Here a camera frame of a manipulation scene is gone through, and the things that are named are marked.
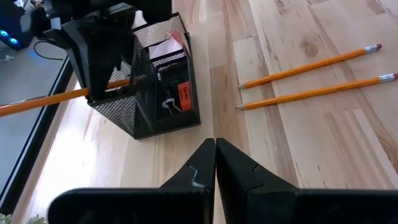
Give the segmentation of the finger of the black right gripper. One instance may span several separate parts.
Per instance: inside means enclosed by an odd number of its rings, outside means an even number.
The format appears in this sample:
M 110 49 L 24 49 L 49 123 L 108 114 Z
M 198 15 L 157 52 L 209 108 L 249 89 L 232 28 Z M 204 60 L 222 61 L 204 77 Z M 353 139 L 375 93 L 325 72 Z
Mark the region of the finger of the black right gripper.
M 100 18 L 73 20 L 62 28 L 78 47 L 91 99 L 105 99 L 105 89 L 123 51 L 119 28 L 114 22 Z
M 121 37 L 121 60 L 130 68 L 128 75 L 131 82 L 140 82 L 145 76 L 136 75 L 137 39 L 134 34 L 124 34 Z

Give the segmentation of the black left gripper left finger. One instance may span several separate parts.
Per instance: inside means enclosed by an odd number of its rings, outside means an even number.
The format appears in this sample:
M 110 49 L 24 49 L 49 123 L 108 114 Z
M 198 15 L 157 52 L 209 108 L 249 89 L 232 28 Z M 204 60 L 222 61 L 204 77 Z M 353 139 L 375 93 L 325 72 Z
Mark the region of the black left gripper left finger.
M 79 188 L 56 197 L 49 224 L 212 224 L 216 144 L 206 139 L 158 188 Z

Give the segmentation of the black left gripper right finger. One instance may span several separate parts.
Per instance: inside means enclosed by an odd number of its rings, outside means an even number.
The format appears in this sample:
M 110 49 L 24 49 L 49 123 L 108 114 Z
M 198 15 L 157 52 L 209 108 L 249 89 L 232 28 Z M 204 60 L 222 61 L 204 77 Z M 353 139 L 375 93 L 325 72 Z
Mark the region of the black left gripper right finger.
M 300 189 L 227 140 L 216 147 L 227 224 L 398 224 L 398 190 Z

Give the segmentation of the pink sticky note pad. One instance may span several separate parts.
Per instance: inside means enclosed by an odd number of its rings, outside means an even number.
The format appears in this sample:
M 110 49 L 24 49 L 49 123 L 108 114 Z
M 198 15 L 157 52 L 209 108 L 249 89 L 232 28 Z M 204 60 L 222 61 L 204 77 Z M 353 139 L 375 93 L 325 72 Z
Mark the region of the pink sticky note pad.
M 150 59 L 155 59 L 179 50 L 183 50 L 186 55 L 190 58 L 192 57 L 188 40 L 183 32 L 173 30 L 168 32 L 167 35 L 169 39 L 148 48 Z

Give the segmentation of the red eraser block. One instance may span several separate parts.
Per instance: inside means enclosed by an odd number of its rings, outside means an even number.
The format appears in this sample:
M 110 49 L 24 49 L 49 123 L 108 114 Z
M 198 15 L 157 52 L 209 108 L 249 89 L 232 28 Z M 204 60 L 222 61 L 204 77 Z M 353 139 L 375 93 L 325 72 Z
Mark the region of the red eraser block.
M 190 110 L 192 108 L 190 82 L 183 82 L 178 85 L 178 95 L 180 98 L 180 107 L 182 111 Z

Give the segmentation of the yellow pencil with eraser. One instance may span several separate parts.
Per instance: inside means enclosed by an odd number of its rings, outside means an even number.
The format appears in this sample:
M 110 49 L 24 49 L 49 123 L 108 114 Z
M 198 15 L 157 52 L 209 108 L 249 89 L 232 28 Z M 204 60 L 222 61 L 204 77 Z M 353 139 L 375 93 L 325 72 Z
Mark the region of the yellow pencil with eraser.
M 51 96 L 45 96 L 41 98 L 36 98 L 33 100 L 27 100 L 16 104 L 10 104 L 5 106 L 0 106 L 0 117 L 7 116 L 10 114 L 20 113 L 27 110 L 32 110 L 35 108 L 41 108 L 44 106 L 54 105 L 61 103 L 63 101 L 71 100 L 74 98 L 89 95 L 89 90 L 87 88 L 82 88 L 79 90 L 68 91 L 64 93 L 59 93 Z
M 245 103 L 241 106 L 236 107 L 236 109 L 237 110 L 251 110 L 254 108 L 258 108 L 258 107 L 275 105 L 278 103 L 286 103 L 286 102 L 295 101 L 295 100 L 302 100 L 302 99 L 310 98 L 310 97 L 314 97 L 314 96 L 320 96 L 320 95 L 325 95 L 325 94 L 329 94 L 329 93 L 350 90 L 350 89 L 354 89 L 354 88 L 361 88 L 364 86 L 375 85 L 375 84 L 379 84 L 379 83 L 383 83 L 383 82 L 391 82 L 391 81 L 395 81 L 395 80 L 398 80 L 398 73 L 390 73 L 387 75 L 382 75 L 382 76 L 375 77 L 375 78 L 369 78 L 366 80 L 358 80 L 358 81 L 351 82 L 351 83 L 333 85 L 333 86 L 328 86 L 328 87 L 324 87 L 324 88 L 319 88 L 316 90 L 304 91 L 301 93 L 295 93 L 295 94 L 285 95 L 285 96 L 280 96 L 280 97 L 275 97 L 275 98 L 268 98 L 265 100 L 256 101 L 256 102 L 252 102 L 252 103 Z
M 289 76 L 292 76 L 292 75 L 296 75 L 298 73 L 307 72 L 307 71 L 310 71 L 310 70 L 314 70 L 316 68 L 320 68 L 320 67 L 324 67 L 324 66 L 327 66 L 327 65 L 331 65 L 331 64 L 334 64 L 334 63 L 337 63 L 337 62 L 341 62 L 341 61 L 344 61 L 344 60 L 348 60 L 348 59 L 351 59 L 351 58 L 355 58 L 355 57 L 359 57 L 359 56 L 362 56 L 362 55 L 365 55 L 365 54 L 370 54 L 370 53 L 373 53 L 373 52 L 377 52 L 380 49 L 382 49 L 382 44 L 370 45 L 370 46 L 367 46 L 365 48 L 354 50 L 352 52 L 348 52 L 348 53 L 345 53 L 345 54 L 337 55 L 337 56 L 334 56 L 334 57 L 331 57 L 331 58 L 326 58 L 326 59 L 323 59 L 323 60 L 320 60 L 320 61 L 317 61 L 317 62 L 313 62 L 313 63 L 307 64 L 307 65 L 302 65 L 302 66 L 299 66 L 299 67 L 296 67 L 296 68 L 292 68 L 290 70 L 286 70 L 286 71 L 283 71 L 283 72 L 275 73 L 273 75 L 269 75 L 269 76 L 266 76 L 266 77 L 263 77 L 263 78 L 260 78 L 260 79 L 257 79 L 257 80 L 253 80 L 253 81 L 250 81 L 250 82 L 245 82 L 245 83 L 241 84 L 240 86 L 238 86 L 238 88 L 239 89 L 251 88 L 251 87 L 258 86 L 258 85 L 261 85 L 261 84 L 264 84 L 264 83 L 268 83 L 268 82 L 271 82 L 271 81 L 274 81 L 274 80 L 279 80 L 279 79 L 286 78 L 286 77 L 289 77 Z

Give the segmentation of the black mesh desk organizer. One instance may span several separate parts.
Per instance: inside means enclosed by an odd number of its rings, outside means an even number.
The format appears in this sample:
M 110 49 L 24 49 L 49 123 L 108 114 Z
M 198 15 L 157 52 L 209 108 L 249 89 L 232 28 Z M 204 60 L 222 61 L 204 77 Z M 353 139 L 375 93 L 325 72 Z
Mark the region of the black mesh desk organizer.
M 94 110 L 127 132 L 134 139 L 144 139 L 178 129 L 189 128 L 201 123 L 197 97 L 197 86 L 192 58 L 183 50 L 150 59 L 148 48 L 167 39 L 168 32 L 183 32 L 187 39 L 190 34 L 179 13 L 172 14 L 166 21 L 145 24 L 133 30 L 137 39 L 136 75 L 145 76 L 140 82 L 131 82 L 128 75 L 115 70 L 111 82 L 127 79 L 126 86 L 112 88 L 101 101 L 88 100 Z M 174 98 L 180 107 L 178 85 L 190 82 L 192 108 L 188 111 L 162 107 L 167 98 Z

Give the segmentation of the silver paper clip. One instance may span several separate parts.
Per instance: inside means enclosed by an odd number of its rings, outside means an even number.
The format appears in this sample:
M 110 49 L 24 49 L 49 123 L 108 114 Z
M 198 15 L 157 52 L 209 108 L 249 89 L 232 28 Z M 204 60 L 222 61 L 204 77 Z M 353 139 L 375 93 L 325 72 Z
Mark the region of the silver paper clip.
M 179 113 L 182 112 L 182 110 L 175 104 L 174 98 L 167 98 L 162 102 L 162 107 L 168 109 L 171 115 L 173 115 L 173 110 L 178 111 Z

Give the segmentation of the black computer with blue lights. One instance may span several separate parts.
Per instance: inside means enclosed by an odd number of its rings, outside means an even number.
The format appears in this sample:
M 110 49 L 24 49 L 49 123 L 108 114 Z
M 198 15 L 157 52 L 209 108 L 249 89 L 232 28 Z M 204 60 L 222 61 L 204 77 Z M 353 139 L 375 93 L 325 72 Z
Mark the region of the black computer with blue lights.
M 33 37 L 21 29 L 21 17 L 25 10 L 13 0 L 0 0 L 0 41 L 13 50 L 21 50 L 30 45 Z

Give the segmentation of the green succulent in pot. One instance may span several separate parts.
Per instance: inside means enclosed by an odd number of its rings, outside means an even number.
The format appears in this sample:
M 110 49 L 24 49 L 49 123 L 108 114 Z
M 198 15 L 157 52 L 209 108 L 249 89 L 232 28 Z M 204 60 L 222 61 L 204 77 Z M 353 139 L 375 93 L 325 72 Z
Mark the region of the green succulent in pot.
M 12 215 L 2 214 L 0 213 L 0 224 L 11 224 L 12 223 Z M 36 214 L 33 217 L 30 217 L 25 224 L 48 224 L 45 217 L 41 217 L 39 214 Z

